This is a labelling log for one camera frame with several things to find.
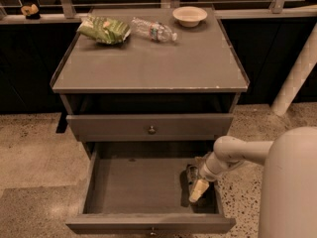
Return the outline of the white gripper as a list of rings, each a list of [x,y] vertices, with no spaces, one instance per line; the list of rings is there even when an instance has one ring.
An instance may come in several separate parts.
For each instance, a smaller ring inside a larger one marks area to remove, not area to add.
[[[208,189],[209,182],[219,179],[222,174],[237,169],[243,162],[225,162],[219,160],[214,152],[208,152],[204,157],[194,157],[195,163],[198,165],[199,179],[197,179],[189,194],[189,201],[194,203],[199,200],[203,193]]]

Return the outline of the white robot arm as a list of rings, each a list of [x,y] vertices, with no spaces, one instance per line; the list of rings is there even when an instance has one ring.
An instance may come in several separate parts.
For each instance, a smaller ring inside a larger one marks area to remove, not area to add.
[[[189,189],[196,202],[221,174],[252,162],[264,167],[259,238],[317,238],[317,128],[291,129],[273,141],[218,138],[197,160]]]

